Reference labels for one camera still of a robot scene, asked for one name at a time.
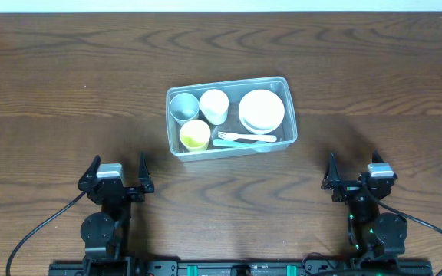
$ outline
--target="white wall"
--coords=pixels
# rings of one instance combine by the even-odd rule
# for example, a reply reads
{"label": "white wall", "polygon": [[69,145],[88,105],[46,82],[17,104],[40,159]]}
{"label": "white wall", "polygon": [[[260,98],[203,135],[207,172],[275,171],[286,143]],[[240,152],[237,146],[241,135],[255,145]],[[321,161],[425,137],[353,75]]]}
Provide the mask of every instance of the white wall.
{"label": "white wall", "polygon": [[0,12],[442,12],[442,0],[0,0]]}

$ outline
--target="white fork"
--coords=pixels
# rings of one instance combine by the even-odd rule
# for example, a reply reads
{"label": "white fork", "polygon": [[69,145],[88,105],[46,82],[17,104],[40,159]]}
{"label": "white fork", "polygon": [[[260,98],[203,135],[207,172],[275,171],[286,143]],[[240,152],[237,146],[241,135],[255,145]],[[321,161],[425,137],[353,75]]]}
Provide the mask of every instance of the white fork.
{"label": "white fork", "polygon": [[218,137],[226,141],[234,141],[237,139],[248,139],[264,142],[275,142],[277,137],[274,135],[257,135],[257,134],[238,134],[238,133],[225,133],[218,132]]}

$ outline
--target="gray plastic container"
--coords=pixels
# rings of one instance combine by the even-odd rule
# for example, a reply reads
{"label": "gray plastic container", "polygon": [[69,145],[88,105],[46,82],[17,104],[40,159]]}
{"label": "gray plastic container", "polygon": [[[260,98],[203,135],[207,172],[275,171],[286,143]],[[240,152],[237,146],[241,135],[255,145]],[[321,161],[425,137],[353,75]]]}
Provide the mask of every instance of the gray plastic container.
{"label": "gray plastic container", "polygon": [[[214,126],[206,120],[202,112],[199,119],[204,120],[211,128],[211,140],[207,150],[191,153],[180,142],[180,125],[170,114],[170,101],[180,93],[190,93],[200,99],[202,94],[209,89],[219,89],[226,93],[229,98],[228,119],[225,123]],[[277,94],[284,103],[285,115],[281,125],[272,131],[272,135],[278,137],[274,143],[263,143],[258,145],[248,145],[242,148],[225,148],[213,146],[213,139],[217,138],[218,131],[234,132],[240,134],[251,134],[240,122],[238,117],[239,102],[248,92],[256,89],[266,89]],[[255,153],[269,153],[285,150],[289,144],[294,143],[298,138],[296,127],[295,109],[292,104],[291,93],[288,82],[284,77],[262,77],[248,80],[230,80],[211,84],[197,84],[185,87],[173,87],[167,91],[167,133],[170,151],[180,161],[197,161],[205,159],[224,158],[231,156],[242,156]]]}

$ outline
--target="wood grain tabletop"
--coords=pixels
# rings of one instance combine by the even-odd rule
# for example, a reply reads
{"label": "wood grain tabletop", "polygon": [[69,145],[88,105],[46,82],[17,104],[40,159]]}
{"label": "wood grain tabletop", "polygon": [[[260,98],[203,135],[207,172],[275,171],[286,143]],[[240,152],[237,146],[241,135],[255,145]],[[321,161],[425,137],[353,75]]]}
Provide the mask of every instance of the wood grain tabletop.
{"label": "wood grain tabletop", "polygon": [[[297,116],[286,151],[182,163],[168,147],[170,87],[283,76]],[[136,185],[130,250],[193,259],[342,255],[344,204],[320,190],[328,154],[356,179],[380,151],[384,202],[442,228],[442,14],[0,15],[0,275],[12,249],[78,195],[96,154]],[[88,199],[20,249],[12,275],[84,256]],[[408,224],[406,257],[442,267],[442,236]]]}

